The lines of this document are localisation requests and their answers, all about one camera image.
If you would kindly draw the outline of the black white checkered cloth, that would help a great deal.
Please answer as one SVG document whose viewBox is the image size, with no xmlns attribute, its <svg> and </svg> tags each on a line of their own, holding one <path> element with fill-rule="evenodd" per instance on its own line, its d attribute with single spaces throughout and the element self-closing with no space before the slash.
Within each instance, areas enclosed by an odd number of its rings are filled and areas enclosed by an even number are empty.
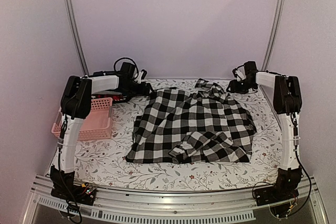
<svg viewBox="0 0 336 224">
<path fill-rule="evenodd" d="M 134 121 L 127 162 L 250 162 L 257 130 L 249 111 L 217 83 L 199 79 L 195 89 L 151 93 Z"/>
</svg>

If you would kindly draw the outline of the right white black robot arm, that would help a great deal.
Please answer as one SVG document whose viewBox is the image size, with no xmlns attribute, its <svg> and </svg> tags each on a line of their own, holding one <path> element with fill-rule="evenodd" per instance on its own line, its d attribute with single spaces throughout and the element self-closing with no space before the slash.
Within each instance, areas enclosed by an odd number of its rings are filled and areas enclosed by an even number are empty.
<svg viewBox="0 0 336 224">
<path fill-rule="evenodd" d="M 299 114 L 302 98 L 298 78 L 258 70 L 254 61 L 246 62 L 232 72 L 234 80 L 230 81 L 227 91 L 246 94 L 258 87 L 271 88 L 272 107 L 280 121 L 282 158 L 276 182 L 273 186 L 253 190 L 257 205 L 268 205 L 297 197 L 297 187 L 303 170 L 299 162 Z"/>
</svg>

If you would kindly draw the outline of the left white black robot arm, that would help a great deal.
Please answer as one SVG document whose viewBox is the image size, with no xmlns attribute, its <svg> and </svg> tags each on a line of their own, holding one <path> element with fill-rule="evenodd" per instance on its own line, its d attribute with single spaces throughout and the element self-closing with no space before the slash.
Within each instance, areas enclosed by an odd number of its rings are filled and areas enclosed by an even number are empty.
<svg viewBox="0 0 336 224">
<path fill-rule="evenodd" d="M 96 188 L 85 183 L 75 185 L 75 150 L 80 129 L 91 111 L 92 95 L 105 91 L 115 91 L 123 96 L 122 102 L 128 102 L 136 96 L 149 95 L 150 84 L 144 82 L 146 70 L 139 70 L 136 63 L 127 57 L 119 70 L 99 71 L 90 76 L 70 76 L 60 103 L 60 136 L 56 156 L 50 167 L 53 182 L 51 195 L 64 199 L 69 205 L 92 206 L 96 197 Z"/>
</svg>

